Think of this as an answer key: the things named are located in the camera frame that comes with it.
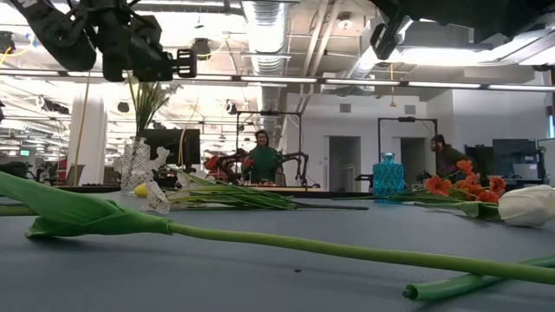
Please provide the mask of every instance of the table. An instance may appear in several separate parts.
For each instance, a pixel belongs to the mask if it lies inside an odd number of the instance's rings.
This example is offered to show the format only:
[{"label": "table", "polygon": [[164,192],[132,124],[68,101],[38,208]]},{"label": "table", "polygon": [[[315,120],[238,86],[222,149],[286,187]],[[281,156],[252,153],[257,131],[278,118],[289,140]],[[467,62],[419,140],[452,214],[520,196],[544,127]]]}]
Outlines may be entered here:
[{"label": "table", "polygon": [[[119,193],[98,196],[132,207],[143,200]],[[364,201],[338,204],[370,209],[176,211],[168,217],[213,229],[504,261],[553,253],[554,224],[542,230],[513,228],[420,207]],[[3,312],[541,312],[555,306],[554,286],[517,281],[444,302],[411,302],[402,297],[407,283],[461,273],[259,245],[154,234],[34,242],[23,235],[32,221],[0,218]]]}]

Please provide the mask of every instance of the white column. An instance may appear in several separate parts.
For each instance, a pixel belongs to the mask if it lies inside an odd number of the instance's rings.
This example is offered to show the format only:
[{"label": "white column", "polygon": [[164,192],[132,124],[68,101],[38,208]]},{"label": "white column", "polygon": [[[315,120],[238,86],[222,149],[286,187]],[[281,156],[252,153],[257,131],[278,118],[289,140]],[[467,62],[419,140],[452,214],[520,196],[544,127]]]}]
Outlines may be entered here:
[{"label": "white column", "polygon": [[[85,104],[85,87],[81,85],[79,89],[75,94],[71,110],[68,165],[72,166],[75,163],[75,152],[77,150],[79,129]],[[107,108],[104,105],[101,85],[90,85],[78,160],[78,165],[85,165],[85,167],[79,180],[79,185],[102,184],[104,182],[107,126],[108,114]],[[73,185],[73,181],[68,181],[68,185]]]}]

